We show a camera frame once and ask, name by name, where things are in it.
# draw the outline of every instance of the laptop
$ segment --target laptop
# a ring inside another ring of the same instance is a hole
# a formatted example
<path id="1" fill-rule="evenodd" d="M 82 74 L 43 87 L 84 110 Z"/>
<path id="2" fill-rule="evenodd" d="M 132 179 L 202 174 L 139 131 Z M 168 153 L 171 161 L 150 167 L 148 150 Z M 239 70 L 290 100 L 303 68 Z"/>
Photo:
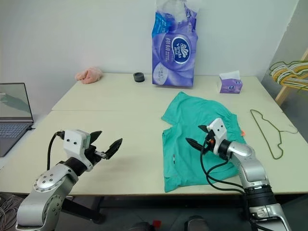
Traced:
<path id="1" fill-rule="evenodd" d="M 32 125 L 25 84 L 0 83 L 0 157 L 4 157 Z"/>

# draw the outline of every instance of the pink cloth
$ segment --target pink cloth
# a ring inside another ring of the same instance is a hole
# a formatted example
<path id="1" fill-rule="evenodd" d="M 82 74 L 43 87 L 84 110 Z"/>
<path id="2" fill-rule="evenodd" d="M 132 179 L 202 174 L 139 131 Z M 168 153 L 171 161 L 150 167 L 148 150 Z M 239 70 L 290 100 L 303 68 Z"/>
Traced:
<path id="1" fill-rule="evenodd" d="M 94 83 L 103 76 L 100 69 L 96 67 L 90 67 L 89 69 L 79 72 L 75 75 L 75 80 L 81 80 L 83 84 Z"/>

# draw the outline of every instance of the vinda logo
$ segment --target vinda logo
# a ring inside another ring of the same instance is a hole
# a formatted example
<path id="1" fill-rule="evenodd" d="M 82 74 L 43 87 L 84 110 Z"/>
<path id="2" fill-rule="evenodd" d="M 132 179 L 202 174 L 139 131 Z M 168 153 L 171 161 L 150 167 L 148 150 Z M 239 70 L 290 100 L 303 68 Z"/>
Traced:
<path id="1" fill-rule="evenodd" d="M 172 51 L 174 54 L 175 62 L 179 64 L 187 62 L 190 55 L 190 48 L 188 42 L 185 39 L 181 37 L 175 37 L 172 40 Z"/>

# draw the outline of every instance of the laptop keyboard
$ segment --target laptop keyboard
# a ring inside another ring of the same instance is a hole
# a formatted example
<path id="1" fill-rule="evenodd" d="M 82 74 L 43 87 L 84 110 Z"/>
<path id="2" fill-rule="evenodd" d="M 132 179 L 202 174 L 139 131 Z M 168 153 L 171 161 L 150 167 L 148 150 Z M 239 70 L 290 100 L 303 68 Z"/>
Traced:
<path id="1" fill-rule="evenodd" d="M 0 138 L 16 138 L 28 124 L 0 124 Z"/>

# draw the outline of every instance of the teal shirt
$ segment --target teal shirt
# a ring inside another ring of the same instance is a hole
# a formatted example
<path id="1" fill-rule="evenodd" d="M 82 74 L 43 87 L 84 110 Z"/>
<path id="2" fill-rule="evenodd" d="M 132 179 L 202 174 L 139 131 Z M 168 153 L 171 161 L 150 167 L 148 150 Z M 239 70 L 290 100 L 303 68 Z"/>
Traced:
<path id="1" fill-rule="evenodd" d="M 165 192 L 179 186 L 208 184 L 201 169 L 200 152 L 192 148 L 185 138 L 192 138 L 203 144 L 206 134 L 199 125 L 209 125 L 214 119 L 221 118 L 227 129 L 227 139 L 245 143 L 235 114 L 222 104 L 192 97 L 180 92 L 167 108 L 162 120 L 170 123 L 171 128 L 163 132 Z M 206 170 L 224 161 L 212 152 L 203 157 Z M 237 174 L 237 169 L 229 162 L 216 168 L 211 176 L 223 180 Z"/>

